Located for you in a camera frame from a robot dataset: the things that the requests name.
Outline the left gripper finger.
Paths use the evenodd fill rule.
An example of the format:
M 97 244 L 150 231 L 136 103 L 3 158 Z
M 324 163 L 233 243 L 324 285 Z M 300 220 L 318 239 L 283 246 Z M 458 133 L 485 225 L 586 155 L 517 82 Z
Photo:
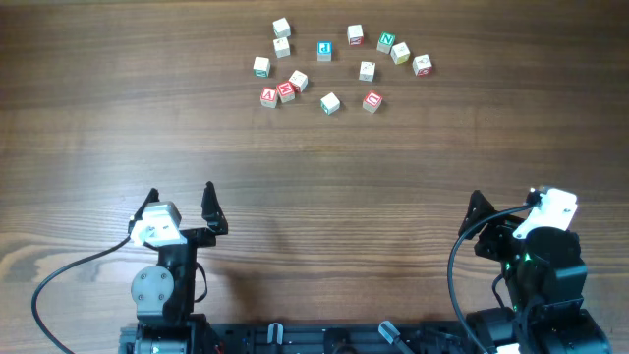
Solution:
M 138 208 L 138 210 L 131 215 L 129 223 L 128 223 L 128 233 L 131 234 L 136 223 L 139 220 L 143 219 L 143 212 L 145 210 L 145 208 L 151 204 L 151 203 L 157 203 L 159 201 L 159 192 L 157 189 L 155 188 L 151 188 L 149 193 L 147 194 L 146 198 L 144 199 L 143 203 L 141 204 L 141 206 Z
M 215 235 L 228 233 L 228 221 L 217 199 L 214 184 L 207 181 L 201 199 L 201 217 Z

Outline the red letter A block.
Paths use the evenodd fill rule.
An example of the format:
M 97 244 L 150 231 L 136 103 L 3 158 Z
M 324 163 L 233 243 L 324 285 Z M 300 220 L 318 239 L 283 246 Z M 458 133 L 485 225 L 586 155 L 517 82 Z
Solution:
M 263 107 L 275 108 L 278 101 L 276 88 L 263 87 L 260 95 L 260 104 Z

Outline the red letter M block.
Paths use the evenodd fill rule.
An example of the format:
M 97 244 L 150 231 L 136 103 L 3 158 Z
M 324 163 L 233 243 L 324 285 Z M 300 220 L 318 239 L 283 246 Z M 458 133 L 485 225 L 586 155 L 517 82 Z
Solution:
M 293 85 L 289 82 L 283 82 L 276 86 L 278 97 L 282 103 L 295 99 L 296 92 Z

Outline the plain wooden block red side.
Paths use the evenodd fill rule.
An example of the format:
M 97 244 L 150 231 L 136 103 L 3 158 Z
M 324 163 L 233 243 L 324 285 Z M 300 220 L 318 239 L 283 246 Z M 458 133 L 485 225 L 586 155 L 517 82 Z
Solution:
M 303 72 L 295 70 L 289 78 L 289 82 L 294 87 L 295 92 L 302 93 L 309 83 L 309 78 Z

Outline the wooden block teal side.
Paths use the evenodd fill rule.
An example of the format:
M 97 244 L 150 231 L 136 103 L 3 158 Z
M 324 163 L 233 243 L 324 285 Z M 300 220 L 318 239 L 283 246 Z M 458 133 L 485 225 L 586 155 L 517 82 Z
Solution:
M 340 108 L 340 100 L 331 92 L 320 100 L 320 106 L 326 115 L 331 115 Z

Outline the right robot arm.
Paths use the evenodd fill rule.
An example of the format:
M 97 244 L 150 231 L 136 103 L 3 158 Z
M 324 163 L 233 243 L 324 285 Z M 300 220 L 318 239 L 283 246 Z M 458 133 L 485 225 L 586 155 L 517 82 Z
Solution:
M 496 210 L 481 191 L 472 193 L 456 245 L 474 240 L 477 256 L 500 264 L 509 305 L 455 315 L 477 353 L 609 353 L 602 329 L 584 309 L 588 269 L 569 225 L 574 194 L 531 190 L 525 202 Z

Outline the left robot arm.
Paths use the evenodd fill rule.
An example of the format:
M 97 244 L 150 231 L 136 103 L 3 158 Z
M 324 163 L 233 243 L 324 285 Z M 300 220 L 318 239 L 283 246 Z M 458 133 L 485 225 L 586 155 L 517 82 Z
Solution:
M 138 324 L 125 327 L 119 338 L 120 354 L 212 354 L 224 344 L 207 317 L 194 305 L 207 293 L 195 294 L 196 275 L 205 274 L 197 261 L 200 248 L 216 245 L 228 233 L 228 222 L 212 182 L 201 198 L 205 227 L 182 230 L 182 216 L 171 202 L 162 202 L 151 189 L 129 222 L 130 238 L 137 246 L 157 252 L 157 263 L 140 270 L 131 285 Z

